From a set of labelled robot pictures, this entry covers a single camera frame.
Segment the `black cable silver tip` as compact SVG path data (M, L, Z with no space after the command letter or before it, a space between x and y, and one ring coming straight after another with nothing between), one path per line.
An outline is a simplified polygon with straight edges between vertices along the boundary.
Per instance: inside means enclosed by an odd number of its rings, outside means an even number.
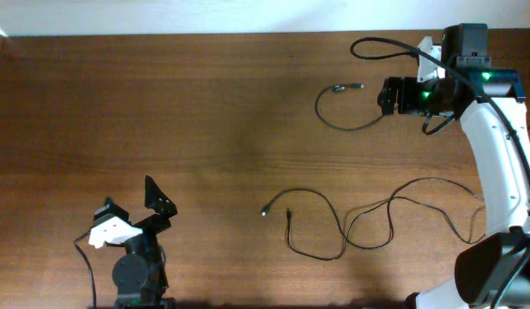
M334 261L334 260L337 260L337 259L341 258L344 255L344 253L345 253L345 251L346 251L348 246L357 248L359 250L374 251L374 250L378 250L378 249L381 249L381 248L389 245L394 240L394 222L393 222L393 217L391 215L390 204L393 201L395 201L395 200L401 200L401 201L409 202L411 204L418 205L419 207L436 211L437 213L439 213L443 217L443 219L447 223L449 229L458 238L458 240L463 242L466 245L478 244L481 240L483 240L485 238L485 235L482 234L477 239L473 239L472 237L469 237L468 239L464 239L463 236L461 235L461 233L458 231L456 225L453 223L453 221L451 220L451 218L449 217L449 215L448 215L448 213L446 211L444 211L441 208L438 208L437 206L434 206L434 205L431 205L431 204L427 204L427 203L421 203L420 201L417 201L417 200L412 199L410 197L403 197L403 196L399 196L399 195L393 195L392 197L388 197L386 199L379 200L379 201L376 201L374 203L365 205L366 210L364 212L356 215L351 220L351 222L349 223L348 227L343 227L341 225L340 217L338 216L338 214L337 214L333 204L330 202L330 200L324 194L322 194L320 191L316 191L316 190L309 189L309 188L291 188L291 189L286 189L286 190L283 190L283 191L279 192L268 203L266 203L260 209L260 216L263 216L263 217L267 216L268 213L270 212L271 208L273 207L273 205L281 197L287 195L288 193L295 193L295 192L305 192L305 193L311 193L311 194L319 196L326 203L326 205L328 206L328 209L330 210L330 212L331 212L331 214L332 214L332 216L334 218L335 226L336 226L336 228L337 228L337 230L338 230L338 232L339 232L339 234L341 236L341 249L335 256L332 256L332 257L319 257L319 256L312 255L312 254L304 252L304 251L300 251L299 249L296 249L292 245L292 219L293 219L293 212L290 209L286 210L285 242L286 242L287 247L291 251L297 253L298 255L302 255L302 256L305 256L305 257L308 257L308 258L313 258L313 259L320 260L320 261ZM367 214L369 214L369 213L371 213L371 212L373 212L375 210L380 209L382 206L386 207L386 215L387 215L387 220L388 220L388 237L387 237L387 239L384 242L382 242L381 244L379 244L379 245L358 245L355 242L351 241L352 227L356 223L356 221L358 219L360 219L362 216L367 215Z

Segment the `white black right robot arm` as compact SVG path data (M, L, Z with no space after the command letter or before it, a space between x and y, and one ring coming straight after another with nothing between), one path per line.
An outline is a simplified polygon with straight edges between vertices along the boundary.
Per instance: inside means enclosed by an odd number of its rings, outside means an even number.
M530 306L530 140L517 71L496 69L484 24L446 27L440 44L404 45L415 77L386 79L382 113L458 121L471 145L485 199L486 232L455 261L444 284L407 298L409 308Z

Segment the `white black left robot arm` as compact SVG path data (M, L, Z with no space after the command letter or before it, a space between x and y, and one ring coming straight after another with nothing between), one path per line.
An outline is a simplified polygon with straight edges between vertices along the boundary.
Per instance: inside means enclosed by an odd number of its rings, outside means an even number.
M174 299L163 297L169 288L166 252L157 235L172 226L171 218L178 211L149 175L145 178L144 206L153 210L154 214L136 223L142 233L123 242L126 254L112 270L112 280L117 287L115 309L176 307Z

